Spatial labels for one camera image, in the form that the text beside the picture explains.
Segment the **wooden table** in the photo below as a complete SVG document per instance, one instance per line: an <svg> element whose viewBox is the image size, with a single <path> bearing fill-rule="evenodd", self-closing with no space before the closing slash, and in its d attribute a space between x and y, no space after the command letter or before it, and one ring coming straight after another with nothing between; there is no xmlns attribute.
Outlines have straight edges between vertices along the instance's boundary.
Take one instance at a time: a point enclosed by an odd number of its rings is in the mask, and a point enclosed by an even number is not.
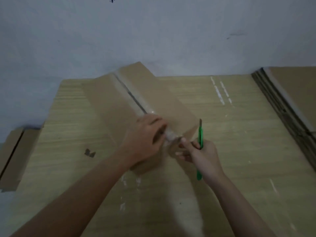
<svg viewBox="0 0 316 237"><path fill-rule="evenodd" d="M160 80L203 119L204 136L217 145L224 171L272 229L280 236L315 236L316 174L251 76ZM11 205L11 230L115 149L81 90L85 81L60 85ZM94 158L84 155L86 148L96 152ZM233 235L211 189L196 180L195 168L172 158L141 177L130 171L122 176L83 233L170 235Z"/></svg>

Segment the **green utility knife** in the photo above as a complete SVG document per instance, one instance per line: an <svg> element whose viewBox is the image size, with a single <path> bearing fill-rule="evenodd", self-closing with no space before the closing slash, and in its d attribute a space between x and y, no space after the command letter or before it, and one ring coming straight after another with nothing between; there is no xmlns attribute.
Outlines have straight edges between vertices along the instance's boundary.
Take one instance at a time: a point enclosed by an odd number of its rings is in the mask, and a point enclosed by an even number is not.
<svg viewBox="0 0 316 237"><path fill-rule="evenodd" d="M202 119L200 119L200 126L198 128L198 143L200 144L200 150L203 148L203 129L202 129ZM202 179L202 174L197 170L197 180Z"/></svg>

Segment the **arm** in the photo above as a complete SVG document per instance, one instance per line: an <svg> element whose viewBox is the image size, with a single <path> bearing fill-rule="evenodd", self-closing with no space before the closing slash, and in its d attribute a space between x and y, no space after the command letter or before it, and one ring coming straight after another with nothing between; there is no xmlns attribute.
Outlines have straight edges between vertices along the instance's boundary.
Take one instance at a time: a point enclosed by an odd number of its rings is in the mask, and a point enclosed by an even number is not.
<svg viewBox="0 0 316 237"><path fill-rule="evenodd" d="M112 156L102 160L12 237L80 236L124 172L158 152L165 136L162 134L157 138L156 133L166 125L157 115L148 114L138 119Z"/></svg>
<svg viewBox="0 0 316 237"><path fill-rule="evenodd" d="M177 153L180 159L192 162L203 175L204 181L214 191L235 236L275 236L268 225L224 174L216 147L203 140L204 147L186 139L181 140L185 150Z"/></svg>

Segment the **hand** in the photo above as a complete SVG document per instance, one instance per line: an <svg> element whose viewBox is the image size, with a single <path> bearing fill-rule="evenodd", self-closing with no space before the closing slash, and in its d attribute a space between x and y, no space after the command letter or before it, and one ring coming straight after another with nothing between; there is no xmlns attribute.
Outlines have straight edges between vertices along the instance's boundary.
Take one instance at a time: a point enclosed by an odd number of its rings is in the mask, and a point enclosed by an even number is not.
<svg viewBox="0 0 316 237"><path fill-rule="evenodd" d="M197 140L190 142L182 138L180 147L184 147L184 150L177 152L176 155L180 159L193 163L204 179L207 178L212 182L225 175L218 158L216 146L212 141L203 140L203 148L200 150Z"/></svg>
<svg viewBox="0 0 316 237"><path fill-rule="evenodd" d="M165 140L167 121L154 114L137 119L126 132L121 148L132 156L132 165L156 154Z"/></svg>

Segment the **white wall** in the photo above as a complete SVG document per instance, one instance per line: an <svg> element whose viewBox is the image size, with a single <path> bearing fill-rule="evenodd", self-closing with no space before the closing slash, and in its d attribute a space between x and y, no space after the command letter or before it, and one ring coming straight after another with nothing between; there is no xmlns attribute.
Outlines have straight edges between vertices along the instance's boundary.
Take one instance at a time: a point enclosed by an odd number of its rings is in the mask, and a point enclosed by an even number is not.
<svg viewBox="0 0 316 237"><path fill-rule="evenodd" d="M316 0L0 0L0 141L40 125L61 79L315 65Z"/></svg>

